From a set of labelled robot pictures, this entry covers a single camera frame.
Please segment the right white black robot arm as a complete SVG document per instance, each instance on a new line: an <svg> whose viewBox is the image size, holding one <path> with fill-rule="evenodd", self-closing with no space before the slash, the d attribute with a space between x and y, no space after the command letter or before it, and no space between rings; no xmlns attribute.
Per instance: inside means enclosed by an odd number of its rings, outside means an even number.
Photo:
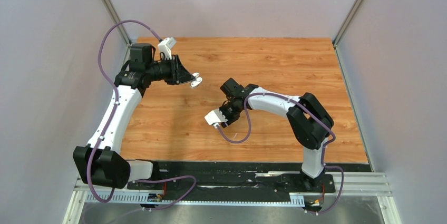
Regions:
<svg viewBox="0 0 447 224"><path fill-rule="evenodd" d="M335 140L334 120L315 95L288 96L267 91L255 84L242 86L229 78L220 90L226 101L216 109L219 122L213 126L220 133L240 118L241 112L261 110L286 118L296 140L303 147L301 184L314 191L322 184L326 146Z"/></svg>

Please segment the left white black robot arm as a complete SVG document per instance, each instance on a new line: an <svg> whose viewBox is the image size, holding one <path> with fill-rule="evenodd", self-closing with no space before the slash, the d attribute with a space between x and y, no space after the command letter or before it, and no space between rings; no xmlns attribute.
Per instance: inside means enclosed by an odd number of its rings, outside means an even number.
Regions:
<svg viewBox="0 0 447 224"><path fill-rule="evenodd" d="M156 48L149 43L135 43L130 47L130 59L110 81L112 97L104 117L84 147L76 147L73 159L85 184L115 189L129 182L141 180L149 189L161 183L161 174L151 161L125 160L120 156L124 133L134 110L152 82L168 85L188 83L196 87L202 82L199 73L190 73L178 55L159 45L160 59L154 58Z"/></svg>

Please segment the white earbud charging case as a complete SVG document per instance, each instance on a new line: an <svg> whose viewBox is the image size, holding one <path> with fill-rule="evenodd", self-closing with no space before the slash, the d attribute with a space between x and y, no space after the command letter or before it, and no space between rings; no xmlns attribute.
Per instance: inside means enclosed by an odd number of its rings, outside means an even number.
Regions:
<svg viewBox="0 0 447 224"><path fill-rule="evenodd" d="M202 82L203 82L203 78L200 76L199 72L195 72L193 73L193 80L190 82L190 87L192 89L198 87Z"/></svg>

